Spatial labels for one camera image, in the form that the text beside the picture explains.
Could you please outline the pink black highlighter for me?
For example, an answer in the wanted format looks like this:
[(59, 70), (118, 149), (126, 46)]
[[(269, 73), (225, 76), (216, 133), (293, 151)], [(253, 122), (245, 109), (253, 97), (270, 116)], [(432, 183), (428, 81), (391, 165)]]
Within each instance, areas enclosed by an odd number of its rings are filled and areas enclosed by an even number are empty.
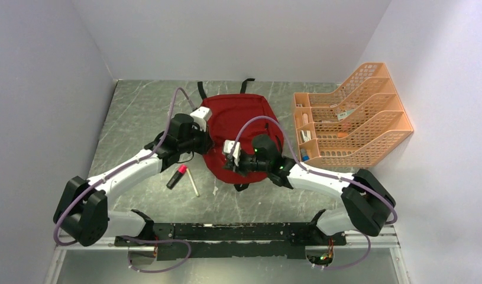
[(173, 176), (170, 178), (170, 180), (167, 182), (166, 187), (168, 189), (173, 189), (182, 179), (182, 177), (186, 174), (187, 172), (187, 166), (185, 164), (182, 164), (173, 174)]

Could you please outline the red backpack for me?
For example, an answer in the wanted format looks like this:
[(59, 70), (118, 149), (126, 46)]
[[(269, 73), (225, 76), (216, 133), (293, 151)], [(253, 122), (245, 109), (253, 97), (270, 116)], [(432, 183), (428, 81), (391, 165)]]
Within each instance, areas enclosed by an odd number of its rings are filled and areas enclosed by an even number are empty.
[(223, 168), (226, 160), (222, 152), (224, 142), (233, 140), (240, 143), (240, 148), (248, 154), (253, 154), (251, 140), (260, 134), (267, 134), (272, 139), (278, 136), (284, 143), (282, 131), (277, 126), (278, 120), (265, 97), (246, 92), (247, 83), (243, 81), (239, 94), (206, 96), (203, 83), (198, 82), (198, 92), (202, 98), (201, 105), (212, 111), (207, 125), (213, 147), (203, 155), (208, 169), (213, 175), (232, 184), (236, 191), (241, 192), (250, 184), (260, 182), (268, 177), (266, 172), (251, 172), (241, 176)]

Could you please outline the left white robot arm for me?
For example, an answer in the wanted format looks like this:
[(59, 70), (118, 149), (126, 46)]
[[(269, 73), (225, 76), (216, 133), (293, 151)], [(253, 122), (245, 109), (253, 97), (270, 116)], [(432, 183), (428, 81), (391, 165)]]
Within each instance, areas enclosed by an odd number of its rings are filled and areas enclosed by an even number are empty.
[(205, 106), (169, 115), (164, 131), (126, 162), (89, 179), (70, 179), (53, 215), (56, 244), (87, 247), (103, 237), (128, 237), (139, 246), (151, 243), (155, 233), (150, 217), (109, 207), (135, 185), (178, 164), (184, 154), (205, 154), (212, 146), (207, 126), (211, 116)]

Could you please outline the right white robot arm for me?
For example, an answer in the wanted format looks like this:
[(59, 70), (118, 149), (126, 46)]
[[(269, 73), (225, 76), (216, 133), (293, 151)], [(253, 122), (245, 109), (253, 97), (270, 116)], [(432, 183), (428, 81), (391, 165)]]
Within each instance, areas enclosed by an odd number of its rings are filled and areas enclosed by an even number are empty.
[(333, 234), (351, 230), (376, 237), (385, 225), (397, 221), (396, 201), (370, 171), (337, 173), (318, 169), (282, 155), (267, 135), (256, 136), (252, 147), (253, 153), (248, 154), (240, 142), (224, 142), (226, 170), (243, 177), (264, 173), (277, 186), (321, 193), (339, 202), (337, 209), (318, 214), (316, 225), (310, 227), (309, 238), (314, 244), (323, 245)]

